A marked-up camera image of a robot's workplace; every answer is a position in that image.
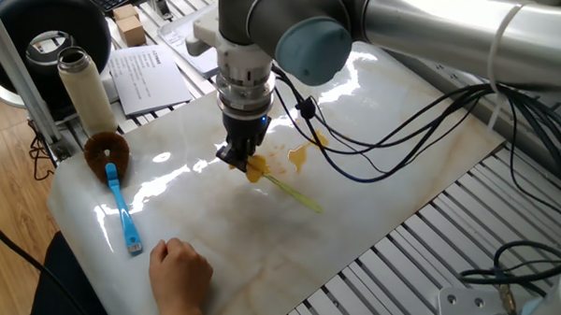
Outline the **person's bare hand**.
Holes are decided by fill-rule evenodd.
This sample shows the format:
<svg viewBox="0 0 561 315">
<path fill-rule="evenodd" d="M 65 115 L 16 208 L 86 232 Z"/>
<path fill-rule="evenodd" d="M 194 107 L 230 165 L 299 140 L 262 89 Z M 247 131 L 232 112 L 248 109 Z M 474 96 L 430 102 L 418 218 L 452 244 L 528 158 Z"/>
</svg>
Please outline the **person's bare hand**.
<svg viewBox="0 0 561 315">
<path fill-rule="evenodd" d="M 159 315 L 204 315 L 213 267 L 190 243 L 160 240 L 151 250 L 149 273 Z"/>
</svg>

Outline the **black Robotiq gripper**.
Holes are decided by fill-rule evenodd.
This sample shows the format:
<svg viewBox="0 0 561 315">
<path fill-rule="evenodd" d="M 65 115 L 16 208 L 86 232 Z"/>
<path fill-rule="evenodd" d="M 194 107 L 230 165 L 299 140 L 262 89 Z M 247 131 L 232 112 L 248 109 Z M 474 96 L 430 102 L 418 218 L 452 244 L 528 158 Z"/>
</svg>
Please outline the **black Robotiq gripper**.
<svg viewBox="0 0 561 315">
<path fill-rule="evenodd" d="M 227 145 L 219 148 L 216 156 L 239 171 L 245 171 L 246 155 L 254 155 L 257 147 L 264 142 L 269 124 L 270 117 L 267 115 L 241 120 L 223 114 Z"/>
</svg>

